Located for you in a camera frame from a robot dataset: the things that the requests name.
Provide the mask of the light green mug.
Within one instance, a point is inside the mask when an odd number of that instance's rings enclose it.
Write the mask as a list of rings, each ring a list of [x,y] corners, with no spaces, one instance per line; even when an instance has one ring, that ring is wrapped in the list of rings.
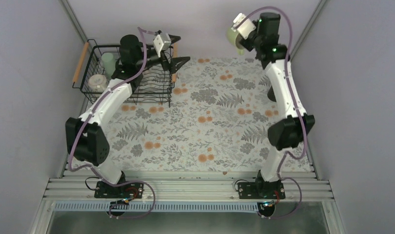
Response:
[[[235,48],[238,55],[244,55],[245,48],[240,44],[240,41],[243,37],[239,34],[238,31],[234,31],[232,28],[228,28],[226,31],[226,38],[229,43]]]

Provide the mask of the black cylindrical cup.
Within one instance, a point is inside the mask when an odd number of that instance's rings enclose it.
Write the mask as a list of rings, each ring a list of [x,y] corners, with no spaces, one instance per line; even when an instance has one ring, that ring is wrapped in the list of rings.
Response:
[[[277,101],[273,87],[270,87],[270,89],[269,89],[269,91],[267,93],[267,97],[272,102],[276,102]]]

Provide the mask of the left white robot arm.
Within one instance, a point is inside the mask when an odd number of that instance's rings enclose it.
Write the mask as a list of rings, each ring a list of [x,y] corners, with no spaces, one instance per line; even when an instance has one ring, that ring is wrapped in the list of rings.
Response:
[[[104,128],[118,108],[141,87],[144,71],[158,65],[172,75],[190,60],[167,56],[167,50],[173,49],[180,36],[161,31],[153,35],[152,44],[146,43],[144,32],[140,37],[123,36],[117,45],[119,57],[108,85],[87,111],[65,123],[69,170],[90,169],[113,197],[123,196],[127,185],[123,171],[108,159],[110,145]]]

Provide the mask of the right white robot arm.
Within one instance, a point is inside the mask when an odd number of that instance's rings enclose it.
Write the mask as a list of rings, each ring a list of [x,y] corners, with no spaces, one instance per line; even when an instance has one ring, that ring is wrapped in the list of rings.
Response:
[[[279,25],[283,13],[264,12],[258,20],[250,20],[240,13],[233,21],[233,29],[239,37],[234,44],[248,51],[256,51],[266,77],[271,82],[268,98],[277,104],[280,120],[267,130],[272,149],[265,166],[255,180],[255,193],[267,198],[282,185],[280,169],[284,160],[291,157],[302,159],[306,154],[295,156],[291,150],[300,143],[307,145],[307,134],[315,124],[315,117],[307,114],[297,94],[291,70],[289,49],[291,43],[280,44]]]

